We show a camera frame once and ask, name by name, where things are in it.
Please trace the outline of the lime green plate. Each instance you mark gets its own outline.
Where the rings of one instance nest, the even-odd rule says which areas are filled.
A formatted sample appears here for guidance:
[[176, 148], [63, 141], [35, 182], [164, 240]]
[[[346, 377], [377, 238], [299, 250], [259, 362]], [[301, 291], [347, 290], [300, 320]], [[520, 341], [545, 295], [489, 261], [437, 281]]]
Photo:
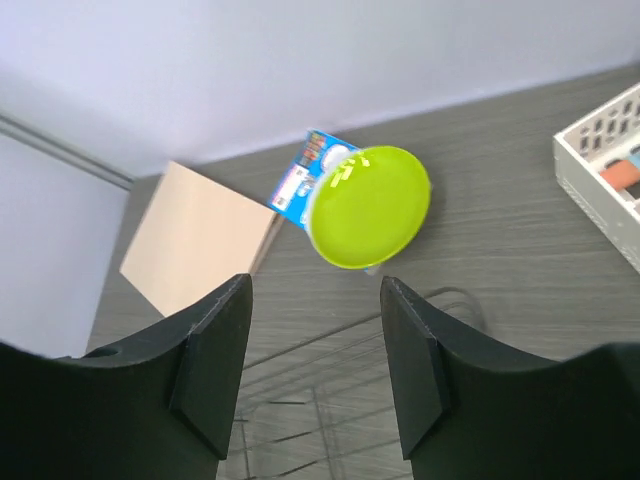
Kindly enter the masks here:
[[328, 263], [348, 270], [383, 264], [422, 228], [432, 182], [409, 151], [388, 145], [364, 148], [329, 173], [311, 216], [316, 248]]

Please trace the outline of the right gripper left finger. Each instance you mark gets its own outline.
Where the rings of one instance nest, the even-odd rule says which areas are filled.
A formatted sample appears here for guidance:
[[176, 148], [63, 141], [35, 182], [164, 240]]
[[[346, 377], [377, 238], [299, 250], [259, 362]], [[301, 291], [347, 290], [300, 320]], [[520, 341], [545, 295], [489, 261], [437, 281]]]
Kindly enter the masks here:
[[5, 479], [212, 479], [228, 454], [253, 307], [237, 274], [81, 358], [1, 348]]

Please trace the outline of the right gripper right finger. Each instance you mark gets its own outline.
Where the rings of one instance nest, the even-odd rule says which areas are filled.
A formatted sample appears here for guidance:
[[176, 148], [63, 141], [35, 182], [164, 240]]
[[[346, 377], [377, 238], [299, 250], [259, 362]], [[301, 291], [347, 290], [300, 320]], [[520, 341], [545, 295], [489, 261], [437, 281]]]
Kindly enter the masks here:
[[502, 343], [397, 278], [380, 291], [403, 457], [417, 479], [635, 479], [639, 346], [564, 361]]

